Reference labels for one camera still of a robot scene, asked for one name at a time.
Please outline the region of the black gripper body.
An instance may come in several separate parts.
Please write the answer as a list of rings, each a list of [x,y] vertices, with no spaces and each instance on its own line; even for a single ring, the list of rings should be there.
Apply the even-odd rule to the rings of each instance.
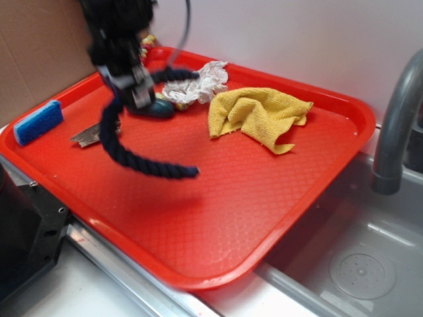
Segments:
[[[148,73],[140,61],[139,33],[153,20],[155,1],[80,1],[92,43],[92,64],[105,65],[113,75]]]

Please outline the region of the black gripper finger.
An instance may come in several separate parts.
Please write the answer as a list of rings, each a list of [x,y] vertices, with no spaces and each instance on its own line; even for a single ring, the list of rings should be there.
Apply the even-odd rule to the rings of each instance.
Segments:
[[[155,101],[154,82],[149,73],[132,73],[132,82],[127,89],[129,109],[144,109]]]
[[[115,99],[120,101],[123,106],[128,106],[129,75],[127,73],[113,75],[105,65],[98,65],[97,71],[103,83],[112,91]]]

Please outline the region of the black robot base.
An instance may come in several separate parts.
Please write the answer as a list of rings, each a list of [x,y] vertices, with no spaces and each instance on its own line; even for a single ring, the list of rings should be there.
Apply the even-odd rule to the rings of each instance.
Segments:
[[[1,167],[1,304],[58,262],[69,208],[41,185],[16,185]]]

